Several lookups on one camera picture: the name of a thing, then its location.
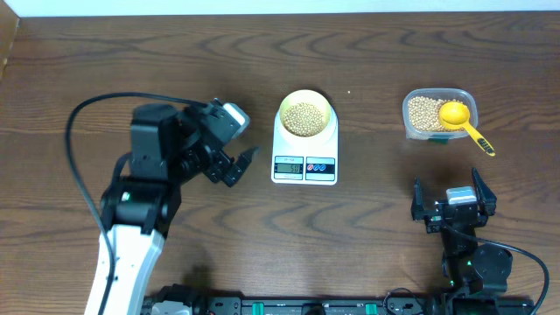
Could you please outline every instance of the wooden surface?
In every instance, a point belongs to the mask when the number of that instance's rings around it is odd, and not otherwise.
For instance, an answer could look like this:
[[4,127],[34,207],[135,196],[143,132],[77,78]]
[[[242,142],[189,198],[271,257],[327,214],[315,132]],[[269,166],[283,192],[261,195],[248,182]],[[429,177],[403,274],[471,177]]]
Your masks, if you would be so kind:
[[[407,140],[402,101],[415,88],[463,88],[497,157],[468,139]],[[339,182],[274,185],[274,114],[289,92],[322,91],[339,116]],[[82,313],[98,230],[62,143],[85,99],[142,91],[236,102],[252,123],[228,146],[262,153],[233,189],[199,176],[150,280],[246,295],[383,295],[445,285],[439,235],[411,221],[413,178],[434,195],[472,183],[498,196],[478,234],[528,249],[560,308],[560,13],[250,17],[27,18],[0,85],[0,309]],[[140,99],[80,114],[73,141],[94,198],[130,147]],[[543,274],[514,256],[508,295],[538,298]]]

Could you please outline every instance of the cable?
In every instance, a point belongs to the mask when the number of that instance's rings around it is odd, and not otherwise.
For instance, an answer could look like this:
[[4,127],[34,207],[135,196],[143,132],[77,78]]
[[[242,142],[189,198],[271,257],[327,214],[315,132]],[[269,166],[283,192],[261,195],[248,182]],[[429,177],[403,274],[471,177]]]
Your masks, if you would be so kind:
[[536,311],[538,311],[538,309],[541,307],[541,304],[544,301],[544,298],[546,298],[546,293],[549,291],[549,282],[550,282],[550,274],[549,274],[549,269],[546,267],[546,264],[544,264],[544,262],[537,256],[529,253],[527,250],[521,249],[521,248],[517,248],[514,246],[510,246],[507,244],[503,244],[497,241],[489,241],[483,238],[479,238],[479,237],[474,237],[474,236],[470,236],[467,234],[463,234],[461,232],[459,232],[458,230],[454,229],[453,227],[450,227],[447,222],[445,222],[445,220],[441,220],[442,221],[442,227],[447,229],[449,232],[455,234],[456,236],[462,237],[464,239],[467,239],[471,242],[482,242],[485,244],[489,244],[489,245],[493,245],[502,249],[507,249],[507,250],[511,250],[514,251],[516,253],[525,255],[529,258],[531,258],[532,260],[536,261],[542,268],[542,272],[544,273],[544,285],[542,286],[542,292],[541,292],[541,296],[539,297],[539,299],[536,301],[535,307],[533,307],[533,310],[531,311],[531,313],[529,313],[528,315],[535,315]]
[[113,249],[111,247],[109,237],[107,236],[107,231],[105,230],[105,227],[103,227],[102,219],[99,215],[99,211],[97,210],[97,207],[95,206],[95,203],[91,198],[88,189],[86,188],[86,184],[84,184],[80,172],[78,171],[78,167],[76,166],[76,161],[74,159],[74,152],[72,150],[71,135],[72,135],[72,125],[74,124],[74,120],[76,119],[76,116],[82,109],[84,109],[89,104],[102,100],[111,99],[111,98],[117,98],[117,97],[143,97],[143,98],[149,98],[152,100],[160,100],[165,102],[183,103],[183,104],[188,104],[200,108],[204,108],[206,106],[206,104],[202,102],[190,101],[190,100],[168,97],[168,96],[158,95],[158,94],[121,92],[121,93],[103,94],[90,98],[89,100],[82,102],[80,105],[74,108],[72,113],[68,117],[68,120],[66,122],[65,135],[64,135],[65,146],[66,146],[66,158],[68,159],[68,163],[70,164],[70,169],[72,171],[73,178],[76,181],[76,185],[80,189],[80,192],[84,197],[84,200],[86,200],[87,206],[89,207],[89,211],[94,217],[97,227],[101,231],[101,235],[103,236],[103,240],[105,241],[105,245],[107,246],[107,251],[108,251],[109,269],[108,269],[107,285],[105,286],[105,291],[103,292],[103,298],[101,299],[101,304],[99,306],[99,312],[98,312],[99,315],[102,315],[105,311],[105,306],[107,304],[107,299],[109,298],[111,285],[113,284],[113,278],[115,277],[115,253],[113,252]]
[[414,293],[412,293],[412,291],[409,290],[409,289],[407,289],[407,288],[396,288],[396,289],[393,289],[393,290],[391,290],[391,291],[389,291],[389,292],[387,293],[387,296],[383,299],[383,309],[385,309],[385,312],[386,312],[386,313],[391,314],[391,315],[396,315],[395,313],[393,313],[392,311],[390,311],[389,308],[387,307],[387,301],[389,300],[389,297],[390,297],[393,293],[395,293],[395,292],[397,292],[397,291],[407,291],[407,292],[410,293],[410,295],[416,300],[416,302],[418,303],[418,305],[420,305],[420,308],[422,308],[422,311],[420,311],[419,313],[414,314],[414,315],[420,315],[420,314],[423,314],[423,313],[424,313],[424,303],[420,303],[420,301],[418,300],[417,296],[414,295]]

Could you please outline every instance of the green clip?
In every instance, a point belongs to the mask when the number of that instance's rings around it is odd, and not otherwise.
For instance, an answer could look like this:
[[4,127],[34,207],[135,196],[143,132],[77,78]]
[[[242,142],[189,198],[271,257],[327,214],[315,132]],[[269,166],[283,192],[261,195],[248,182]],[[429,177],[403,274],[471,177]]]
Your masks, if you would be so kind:
[[253,315],[264,315],[264,303],[253,303]]
[[366,304],[366,315],[377,315],[377,304]]

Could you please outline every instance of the yellow spoon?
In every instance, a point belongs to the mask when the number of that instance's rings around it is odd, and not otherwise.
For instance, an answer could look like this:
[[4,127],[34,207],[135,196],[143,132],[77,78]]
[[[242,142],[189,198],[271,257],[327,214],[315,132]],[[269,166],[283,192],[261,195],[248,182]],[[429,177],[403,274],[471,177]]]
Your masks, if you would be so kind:
[[465,128],[472,140],[486,152],[487,155],[493,157],[496,155],[494,148],[490,143],[469,123],[471,112],[469,108],[458,101],[448,101],[439,109],[439,122],[442,126],[449,130],[458,130]]

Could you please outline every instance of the digital scale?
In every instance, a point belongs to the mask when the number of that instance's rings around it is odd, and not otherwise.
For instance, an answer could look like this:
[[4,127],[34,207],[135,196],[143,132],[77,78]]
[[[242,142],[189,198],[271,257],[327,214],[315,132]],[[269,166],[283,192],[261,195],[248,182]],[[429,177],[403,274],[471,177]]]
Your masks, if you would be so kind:
[[[325,127],[315,136],[296,136],[283,124],[283,114],[300,102],[317,107]],[[278,184],[334,185],[339,171],[339,120],[321,94],[299,90],[286,96],[274,121],[270,177]]]

